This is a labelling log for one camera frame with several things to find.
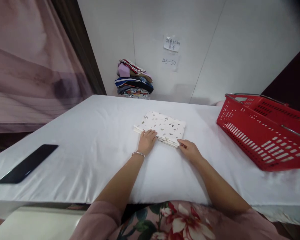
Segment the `white tablecloth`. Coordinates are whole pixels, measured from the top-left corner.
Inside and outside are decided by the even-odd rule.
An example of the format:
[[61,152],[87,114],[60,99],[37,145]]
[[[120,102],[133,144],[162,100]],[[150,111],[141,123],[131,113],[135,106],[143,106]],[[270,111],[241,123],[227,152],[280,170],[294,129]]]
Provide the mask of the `white tablecloth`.
[[[263,172],[219,128],[221,107],[94,95],[0,153],[0,178],[42,144],[58,144],[24,181],[0,184],[0,201],[91,203],[137,149],[136,123],[148,111],[186,122],[184,138],[251,205],[300,205],[300,169]],[[157,142],[131,203],[208,204],[203,181],[179,149]]]

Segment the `white wall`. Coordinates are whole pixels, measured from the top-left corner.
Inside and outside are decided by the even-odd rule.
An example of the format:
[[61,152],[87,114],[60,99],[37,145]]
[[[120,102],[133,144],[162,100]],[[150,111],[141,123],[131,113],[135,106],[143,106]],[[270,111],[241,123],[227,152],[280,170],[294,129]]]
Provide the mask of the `white wall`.
[[[120,58],[153,76],[151,99],[213,104],[261,93],[300,51],[300,12],[286,0],[78,0],[108,95]],[[181,38],[178,72],[163,37]]]
[[300,51],[300,12],[289,3],[227,0],[191,103],[262,93]]

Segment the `silver bracelet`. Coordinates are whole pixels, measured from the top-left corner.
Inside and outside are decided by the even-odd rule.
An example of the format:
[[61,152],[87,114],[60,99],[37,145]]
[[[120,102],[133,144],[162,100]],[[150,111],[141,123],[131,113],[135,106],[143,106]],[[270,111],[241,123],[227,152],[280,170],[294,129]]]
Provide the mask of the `silver bracelet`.
[[146,158],[146,156],[145,156],[143,153],[139,153],[139,152],[134,152],[134,153],[131,154],[131,156],[132,156],[133,154],[135,154],[135,153],[140,154],[140,155],[142,155],[144,158]]

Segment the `smartphone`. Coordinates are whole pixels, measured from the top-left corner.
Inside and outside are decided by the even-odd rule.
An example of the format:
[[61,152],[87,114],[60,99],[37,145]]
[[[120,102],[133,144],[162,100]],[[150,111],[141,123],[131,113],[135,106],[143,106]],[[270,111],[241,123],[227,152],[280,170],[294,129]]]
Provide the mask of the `smartphone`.
[[56,148],[58,145],[44,144],[37,150],[31,153],[26,159],[19,163],[14,169],[8,172],[0,183],[20,183],[23,181],[36,167],[40,165]]

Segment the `pink sleeve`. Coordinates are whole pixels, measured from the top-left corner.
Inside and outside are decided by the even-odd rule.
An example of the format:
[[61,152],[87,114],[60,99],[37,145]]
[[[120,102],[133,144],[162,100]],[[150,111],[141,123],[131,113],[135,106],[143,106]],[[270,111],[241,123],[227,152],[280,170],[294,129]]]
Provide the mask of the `pink sleeve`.
[[120,225],[121,213],[111,203],[93,202],[80,219],[70,240],[107,239]]
[[271,222],[253,209],[232,217],[232,220],[240,223],[244,228],[251,229],[251,239],[258,239],[261,236],[265,239],[286,239],[278,234],[276,227]]

